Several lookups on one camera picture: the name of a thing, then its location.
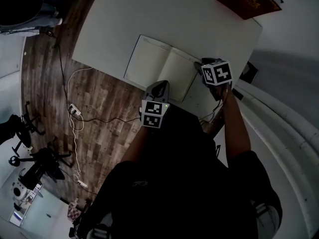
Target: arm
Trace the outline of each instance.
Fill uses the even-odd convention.
[[[150,129],[148,127],[141,126],[140,130],[133,139],[131,145],[129,146],[123,158],[121,159],[121,162],[137,162],[139,160],[139,158],[142,156],[144,152],[144,148],[149,136],[149,131]]]
[[[238,104],[229,85],[228,93],[223,92],[223,112],[225,121],[225,142],[227,160],[251,150],[248,132],[240,114]]]

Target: open notebook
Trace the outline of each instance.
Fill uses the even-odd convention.
[[[169,82],[169,97],[182,102],[200,60],[168,44],[140,35],[124,78],[144,88],[162,80]]]

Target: person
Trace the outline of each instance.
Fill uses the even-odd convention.
[[[272,238],[282,209],[236,99],[222,93],[228,167],[198,118],[172,106],[141,127],[80,218],[82,238]]]

